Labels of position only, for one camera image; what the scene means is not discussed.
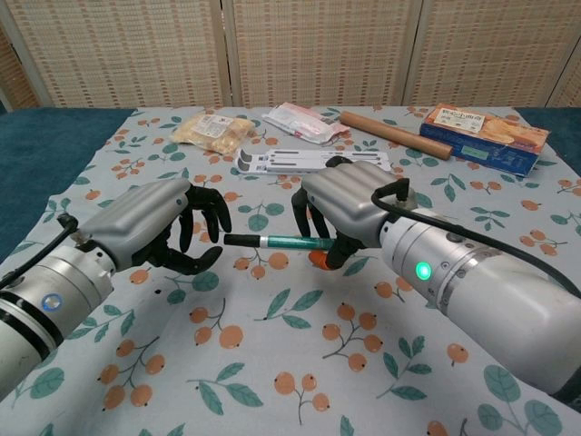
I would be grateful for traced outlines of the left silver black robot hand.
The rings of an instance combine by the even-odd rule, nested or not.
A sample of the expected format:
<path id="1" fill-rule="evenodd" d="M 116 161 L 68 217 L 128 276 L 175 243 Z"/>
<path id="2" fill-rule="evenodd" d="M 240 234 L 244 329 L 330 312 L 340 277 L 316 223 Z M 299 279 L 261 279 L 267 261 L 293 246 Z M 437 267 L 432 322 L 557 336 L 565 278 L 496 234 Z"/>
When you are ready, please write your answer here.
<path id="1" fill-rule="evenodd" d="M 193 213 L 202 213 L 213 243 L 232 229 L 222 194 L 195 186 L 184 178 L 161 180 L 127 191 L 85 222 L 76 247 L 88 253 L 103 250 L 121 272 L 149 263 L 183 275 L 202 273 L 218 260 L 218 245 L 201 257 L 186 254 L 193 235 Z"/>

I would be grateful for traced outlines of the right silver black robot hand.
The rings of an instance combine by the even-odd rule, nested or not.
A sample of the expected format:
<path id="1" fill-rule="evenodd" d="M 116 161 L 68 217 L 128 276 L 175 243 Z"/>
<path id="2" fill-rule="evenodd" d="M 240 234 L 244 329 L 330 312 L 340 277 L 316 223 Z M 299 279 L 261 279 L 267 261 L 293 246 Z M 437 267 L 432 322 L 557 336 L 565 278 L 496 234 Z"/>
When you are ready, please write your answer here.
<path id="1" fill-rule="evenodd" d="M 323 270 L 337 270 L 357 251 L 378 249 L 380 234 L 389 213 L 371 201 L 375 191 L 396 182 L 397 177 L 377 165 L 332 158 L 328 166 L 302 178 L 291 197 L 292 211 L 300 234 L 310 236 L 314 227 L 321 238 L 336 231 L 335 242 L 326 252 L 310 254 L 311 262 Z"/>

